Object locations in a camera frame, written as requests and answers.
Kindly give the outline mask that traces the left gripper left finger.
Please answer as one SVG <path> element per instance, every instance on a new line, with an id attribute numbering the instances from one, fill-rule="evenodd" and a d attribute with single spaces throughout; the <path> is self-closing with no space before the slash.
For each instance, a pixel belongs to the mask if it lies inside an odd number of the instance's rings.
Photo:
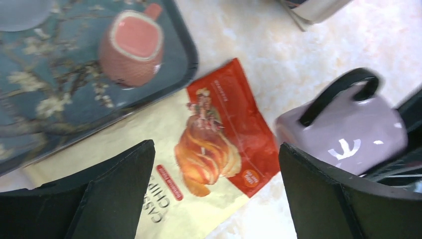
<path id="1" fill-rule="evenodd" d="M 149 139 L 37 188 L 2 192 L 1 238 L 134 238 L 154 158 Z"/>

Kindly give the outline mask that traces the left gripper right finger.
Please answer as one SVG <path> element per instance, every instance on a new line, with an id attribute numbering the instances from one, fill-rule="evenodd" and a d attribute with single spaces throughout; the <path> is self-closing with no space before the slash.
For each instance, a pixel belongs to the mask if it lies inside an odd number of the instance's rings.
<path id="1" fill-rule="evenodd" d="M 421 238 L 420 193 L 353 175 L 288 143 L 279 164 L 298 238 Z"/>

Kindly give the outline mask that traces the lilac mug black handle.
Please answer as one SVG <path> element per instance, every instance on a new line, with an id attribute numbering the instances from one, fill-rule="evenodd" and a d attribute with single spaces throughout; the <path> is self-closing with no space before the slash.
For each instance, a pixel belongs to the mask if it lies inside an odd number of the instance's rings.
<path id="1" fill-rule="evenodd" d="M 366 68 L 344 73 L 276 118 L 278 141 L 355 175 L 399 155 L 409 138 L 402 117 L 377 94 L 381 82 Z"/>

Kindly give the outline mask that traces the salmon pink mug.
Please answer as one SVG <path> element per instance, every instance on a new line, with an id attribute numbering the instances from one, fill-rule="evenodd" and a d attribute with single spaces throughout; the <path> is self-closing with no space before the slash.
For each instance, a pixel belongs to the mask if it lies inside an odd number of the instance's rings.
<path id="1" fill-rule="evenodd" d="M 120 12 L 99 46 L 99 64 L 112 81 L 126 87 L 150 82 L 162 65 L 164 31 L 156 22 L 162 7 L 151 3 L 143 11 Z"/>

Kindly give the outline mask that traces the beige canvas tote bag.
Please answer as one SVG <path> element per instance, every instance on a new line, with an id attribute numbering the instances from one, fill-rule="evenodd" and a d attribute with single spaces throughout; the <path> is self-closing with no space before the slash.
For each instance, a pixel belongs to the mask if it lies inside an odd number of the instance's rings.
<path id="1" fill-rule="evenodd" d="M 280 0 L 302 32 L 327 20 L 350 2 L 352 0 Z"/>

